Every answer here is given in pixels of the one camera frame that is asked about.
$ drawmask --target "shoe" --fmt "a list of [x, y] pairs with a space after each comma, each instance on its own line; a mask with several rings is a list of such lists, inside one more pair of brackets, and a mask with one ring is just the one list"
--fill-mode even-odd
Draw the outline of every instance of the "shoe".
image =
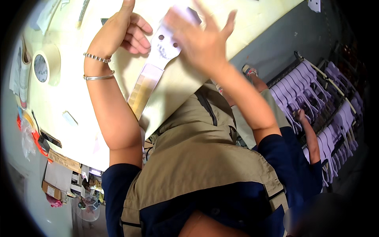
[[249, 76], [251, 73], [253, 73], [256, 77], [258, 77], [258, 72], [255, 68], [251, 67], [248, 64], [243, 65], [242, 67], [242, 73], [246, 76]]

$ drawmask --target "white table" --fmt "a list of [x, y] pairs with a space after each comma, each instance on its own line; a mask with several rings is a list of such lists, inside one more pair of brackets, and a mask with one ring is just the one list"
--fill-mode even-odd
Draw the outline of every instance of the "white table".
[[[154, 32], [168, 8], [176, 3], [193, 6], [191, 0], [136, 0], [134, 12], [143, 16]], [[231, 59], [277, 19], [294, 8], [302, 0], [204, 0], [213, 11], [220, 27], [226, 23], [229, 12], [237, 9], [235, 30], [227, 41], [227, 57]], [[83, 76], [83, 52], [102, 27], [100, 18], [109, 18], [120, 9], [121, 0], [90, 0], [81, 28], [77, 30], [82, 0], [71, 0], [62, 10], [55, 12], [45, 36], [25, 26], [27, 49], [33, 56], [44, 44], [55, 44], [61, 57], [60, 82], [56, 86], [41, 83], [30, 73], [28, 109], [34, 111], [41, 129], [60, 140], [62, 148], [51, 148], [87, 166], [105, 171], [109, 167], [109, 149], [102, 139], [91, 100]], [[134, 82], [144, 65], [146, 55], [130, 55], [119, 49], [110, 67], [125, 98], [128, 98]], [[150, 97], [140, 120], [140, 126], [149, 137], [182, 103], [193, 94], [207, 78], [183, 64], [178, 57], [166, 67], [162, 78]], [[70, 126], [62, 117], [68, 111], [78, 122]], [[99, 137], [101, 150], [93, 154], [95, 138]]]

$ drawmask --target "khaki vest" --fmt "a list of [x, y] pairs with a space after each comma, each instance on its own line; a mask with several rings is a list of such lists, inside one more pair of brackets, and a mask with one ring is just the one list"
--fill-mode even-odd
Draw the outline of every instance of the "khaki vest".
[[269, 199], [276, 195], [270, 200], [272, 210], [280, 205], [288, 210], [272, 166], [259, 153], [235, 146], [232, 110], [214, 85], [201, 87], [157, 132], [162, 135], [124, 201], [121, 220], [129, 223], [122, 225], [125, 237], [142, 236], [139, 211], [145, 207], [236, 182], [263, 184]]

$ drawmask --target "silver bangle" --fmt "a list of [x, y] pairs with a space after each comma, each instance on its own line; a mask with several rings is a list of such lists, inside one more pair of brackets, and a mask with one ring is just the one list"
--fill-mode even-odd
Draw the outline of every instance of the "silver bangle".
[[89, 54], [89, 53], [83, 53], [83, 55], [88, 57], [88, 58], [93, 58], [95, 60], [99, 60], [100, 62], [103, 62], [103, 63], [109, 63], [111, 61], [111, 59], [97, 57], [97, 56]]
[[108, 74], [108, 75], [105, 75], [105, 76], [99, 76], [99, 77], [86, 77], [86, 76], [83, 75], [83, 79], [86, 80], [86, 81], [89, 81], [89, 80], [100, 80], [100, 79], [111, 78], [111, 77], [113, 77], [113, 75], [114, 75], [114, 70], [112, 70], [111, 74]]

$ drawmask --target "smartphone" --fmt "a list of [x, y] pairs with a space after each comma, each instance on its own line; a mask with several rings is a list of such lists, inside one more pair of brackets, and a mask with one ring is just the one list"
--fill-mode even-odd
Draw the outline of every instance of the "smartphone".
[[42, 129], [40, 130], [41, 132], [41, 136], [46, 139], [47, 141], [53, 143], [54, 145], [56, 145], [57, 147], [59, 148], [62, 148], [62, 144], [59, 140], [53, 138], [51, 135], [49, 135], [48, 133], [46, 133], [45, 131], [43, 131]]

